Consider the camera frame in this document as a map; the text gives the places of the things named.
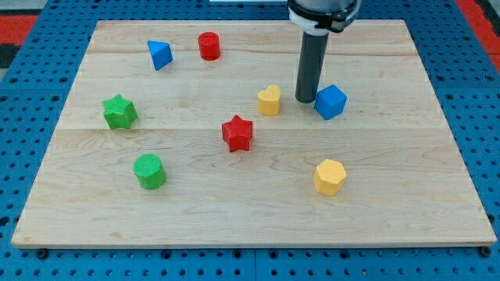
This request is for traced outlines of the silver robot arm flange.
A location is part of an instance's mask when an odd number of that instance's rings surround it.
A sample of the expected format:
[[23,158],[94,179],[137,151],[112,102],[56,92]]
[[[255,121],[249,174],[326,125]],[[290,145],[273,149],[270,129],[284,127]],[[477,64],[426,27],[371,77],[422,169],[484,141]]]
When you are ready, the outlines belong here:
[[328,32],[340,33],[352,24],[359,14],[362,0],[288,0],[292,23],[312,36]]

